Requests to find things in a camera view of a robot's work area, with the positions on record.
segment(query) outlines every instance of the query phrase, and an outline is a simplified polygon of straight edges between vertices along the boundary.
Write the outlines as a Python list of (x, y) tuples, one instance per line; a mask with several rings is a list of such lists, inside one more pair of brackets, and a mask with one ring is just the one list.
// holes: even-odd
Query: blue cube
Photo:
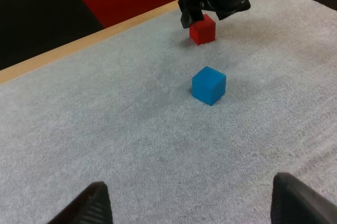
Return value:
[(192, 94), (195, 98), (213, 105), (226, 90), (226, 75), (206, 66), (192, 78)]

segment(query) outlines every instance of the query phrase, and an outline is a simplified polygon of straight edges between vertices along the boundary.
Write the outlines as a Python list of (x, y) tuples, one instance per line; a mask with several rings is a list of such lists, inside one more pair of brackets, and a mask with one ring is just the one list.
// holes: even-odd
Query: cube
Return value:
[(192, 94), (200, 101), (213, 105), (226, 90), (226, 75), (206, 66), (192, 78)]
[(204, 20), (197, 21), (190, 26), (190, 37), (197, 45), (215, 40), (215, 22), (204, 14)]

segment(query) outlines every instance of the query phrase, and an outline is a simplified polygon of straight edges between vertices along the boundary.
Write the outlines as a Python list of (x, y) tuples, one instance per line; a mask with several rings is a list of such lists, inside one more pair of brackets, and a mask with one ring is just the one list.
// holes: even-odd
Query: gray textured cloth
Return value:
[[(337, 13), (252, 0), (196, 46), (174, 11), (0, 86), (0, 223), (44, 223), (94, 181), (116, 223), (270, 223), (287, 171), (337, 203)], [(227, 74), (214, 106), (191, 96)]]

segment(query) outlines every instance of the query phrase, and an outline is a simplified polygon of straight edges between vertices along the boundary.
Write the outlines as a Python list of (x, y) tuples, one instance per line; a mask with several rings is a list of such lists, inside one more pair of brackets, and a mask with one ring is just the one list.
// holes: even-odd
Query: wooden table edge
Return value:
[(8, 82), (33, 70), (36, 70), (44, 65), (55, 62), (79, 50), (92, 46), (113, 35), (121, 33), (129, 28), (139, 25), (145, 21), (151, 20), (164, 13), (173, 11), (177, 8), (178, 8), (177, 1), (170, 2), (161, 7), (153, 9), (149, 12), (143, 13), (134, 18), (130, 18), (129, 20), (123, 21), (106, 29), (103, 29), (99, 32), (80, 38), (79, 40), (75, 40), (73, 42), (57, 47), (43, 54), (37, 55), (26, 61), (20, 62), (11, 67), (3, 69), (0, 71), (0, 84)]

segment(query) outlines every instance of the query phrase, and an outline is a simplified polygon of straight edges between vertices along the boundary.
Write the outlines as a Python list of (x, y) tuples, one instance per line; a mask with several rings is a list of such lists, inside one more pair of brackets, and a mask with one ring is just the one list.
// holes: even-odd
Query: red cube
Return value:
[(207, 14), (204, 14), (204, 20), (190, 26), (190, 37), (198, 45), (214, 41), (215, 22)]

